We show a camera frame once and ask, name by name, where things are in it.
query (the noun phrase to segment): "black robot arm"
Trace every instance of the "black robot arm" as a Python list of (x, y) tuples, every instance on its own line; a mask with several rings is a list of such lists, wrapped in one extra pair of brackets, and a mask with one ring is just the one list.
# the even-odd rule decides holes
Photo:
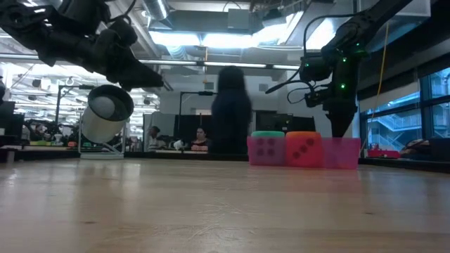
[[(130, 46), (137, 41), (127, 17), (110, 18), (107, 1), (64, 0), (60, 8), (26, 7), (16, 0), (0, 1), (0, 27), (47, 65), (66, 60), (106, 76), (127, 91), (160, 87), (162, 77), (140, 63)], [(96, 34), (101, 22), (111, 23)]]
[(366, 45), (376, 32), (412, 0), (380, 0), (341, 25), (335, 37), (320, 53), (306, 53), (300, 66), (302, 82), (322, 81), (333, 73), (327, 89), (307, 93), (307, 106), (323, 104), (328, 111), (334, 137), (344, 136), (352, 123), (357, 107), (355, 104), (359, 65), (367, 57)]

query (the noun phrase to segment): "cable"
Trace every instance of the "cable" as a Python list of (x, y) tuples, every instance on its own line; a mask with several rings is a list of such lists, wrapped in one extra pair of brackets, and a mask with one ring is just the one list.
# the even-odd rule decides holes
[(362, 13), (364, 11), (360, 11), (358, 13), (352, 13), (352, 14), (342, 14), (342, 15), (322, 15), (316, 18), (313, 18), (311, 21), (309, 21), (309, 23), (307, 24), (307, 26), (304, 28), (304, 32), (303, 32), (303, 56), (305, 57), (307, 55), (307, 32), (308, 32), (308, 28), (310, 25), (312, 25), (313, 22), (316, 22), (319, 19), (322, 18), (350, 18), (353, 16), (356, 16), (360, 13)]
[(229, 3), (233, 3), (235, 5), (237, 5), (239, 7), (240, 10), (242, 10), (242, 8), (240, 7), (240, 5), (238, 3), (236, 3), (235, 1), (227, 1), (224, 5), (224, 8), (222, 9), (222, 12), (225, 11), (225, 7), (229, 4)]
[(119, 20), (120, 18), (124, 18), (128, 21), (129, 24), (131, 24), (131, 18), (129, 18), (128, 14), (133, 10), (134, 5), (136, 5), (136, 1), (137, 0), (133, 0), (131, 5), (128, 7), (128, 9), (122, 15), (118, 15), (115, 18), (111, 18), (111, 19), (109, 19), (108, 22), (115, 22), (116, 20)]
[[(289, 98), (289, 97), (290, 97), (290, 94), (291, 94), (292, 92), (294, 92), (294, 91), (300, 91), (300, 90), (310, 89), (310, 88), (311, 88), (311, 87), (309, 87), (311, 84), (308, 84), (308, 83), (305, 83), (305, 84), (307, 84), (308, 87), (304, 87), (304, 88), (296, 88), (296, 89), (293, 89), (292, 91), (289, 91), (289, 92), (288, 92), (288, 95), (286, 96), (286, 98), (288, 99), (289, 104), (294, 105), (294, 104), (300, 103), (300, 102), (302, 102), (303, 100), (306, 99), (306, 98), (302, 98), (302, 99), (300, 99), (300, 100), (297, 101), (297, 102), (292, 102), (292, 101), (290, 100), (290, 98)], [(319, 88), (319, 87), (321, 87), (321, 85), (316, 86), (316, 84), (314, 83), (314, 85), (312, 86), (313, 91), (314, 91), (316, 88)]]
[(15, 85), (17, 85), (20, 81), (22, 81), (24, 78), (26, 78), (34, 66), (35, 66), (35, 64), (31, 65), (31, 67), (28, 68), (28, 70), (21, 77), (19, 77), (19, 79), (17, 81), (15, 81), (13, 85), (11, 85), (10, 89), (14, 88)]
[[(378, 84), (378, 92), (377, 92), (377, 96), (375, 98), (375, 105), (373, 106), (373, 109), (372, 109), (371, 122), (373, 122), (373, 118), (375, 117), (375, 110), (378, 107), (378, 99), (379, 99), (380, 93), (381, 93), (381, 85), (383, 84), (383, 74), (385, 72), (385, 60), (386, 60), (386, 49), (387, 49), (387, 39), (388, 38), (389, 38), (389, 22), (387, 22), (387, 24), (386, 24), (385, 47), (384, 47), (383, 52), (382, 52), (380, 82)], [(364, 146), (366, 145), (367, 140), (368, 140), (368, 133), (370, 131), (371, 131), (371, 127), (369, 126), (368, 129), (367, 129), (366, 139), (362, 143), (359, 153), (363, 152)]]
[(281, 87), (283, 87), (283, 86), (285, 86), (285, 85), (287, 85), (287, 84), (296, 84), (296, 83), (306, 84), (306, 85), (308, 86), (308, 89), (309, 89), (311, 92), (314, 92), (314, 87), (313, 87), (310, 83), (308, 83), (308, 82), (304, 82), (304, 81), (300, 81), (300, 80), (297, 80), (297, 81), (288, 80), (288, 81), (286, 81), (286, 82), (282, 82), (281, 84), (277, 84), (277, 85), (273, 86), (272, 88), (268, 89), (268, 90), (266, 91), (266, 94), (270, 94), (270, 93), (272, 93), (272, 92), (278, 90), (279, 88), (281, 88)]

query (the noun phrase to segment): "clear plastic stand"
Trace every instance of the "clear plastic stand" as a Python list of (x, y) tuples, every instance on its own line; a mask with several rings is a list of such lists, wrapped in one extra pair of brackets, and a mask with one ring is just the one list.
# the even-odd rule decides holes
[[(83, 117), (80, 117), (79, 120), (79, 131), (78, 131), (78, 152), (80, 154), (81, 159), (87, 159), (87, 160), (118, 160), (118, 159), (124, 159), (125, 154), (125, 144), (126, 144), (126, 137), (127, 137), (127, 125), (125, 124), (122, 128), (122, 141), (118, 143), (115, 146), (111, 146), (107, 143), (103, 143), (104, 149), (107, 151), (105, 152), (92, 152), (92, 153), (83, 153), (82, 152), (82, 124), (83, 124)], [(122, 144), (122, 151), (120, 152), (115, 147)]]

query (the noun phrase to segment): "man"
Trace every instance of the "man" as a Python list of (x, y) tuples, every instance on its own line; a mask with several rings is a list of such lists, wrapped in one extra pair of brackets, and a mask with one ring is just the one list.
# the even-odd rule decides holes
[(160, 129), (157, 126), (152, 126), (148, 131), (148, 146), (147, 151), (154, 151), (166, 146), (164, 141), (158, 140)]

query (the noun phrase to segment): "window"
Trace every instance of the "window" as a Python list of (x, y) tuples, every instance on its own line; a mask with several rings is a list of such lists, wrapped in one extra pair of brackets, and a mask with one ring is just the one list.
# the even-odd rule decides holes
[(207, 109), (195, 109), (192, 108), (192, 114), (193, 115), (211, 115), (211, 110), (207, 110)]
[[(412, 103), (419, 103), (419, 101), (420, 101), (420, 92), (417, 91), (417, 92), (411, 93), (409, 95), (406, 95), (402, 98), (392, 100), (389, 103), (386, 103), (384, 105), (380, 105), (376, 108), (375, 112), (381, 112), (381, 111), (389, 110), (392, 108), (399, 108), (404, 105), (410, 105)], [(372, 114), (372, 113), (373, 113), (372, 109), (367, 110), (368, 115)]]
[(420, 110), (408, 110), (367, 120), (368, 144), (400, 151), (408, 142), (422, 137)]
[(433, 111), (433, 137), (450, 138), (450, 103), (435, 105)]
[(430, 75), (432, 98), (450, 95), (450, 67)]

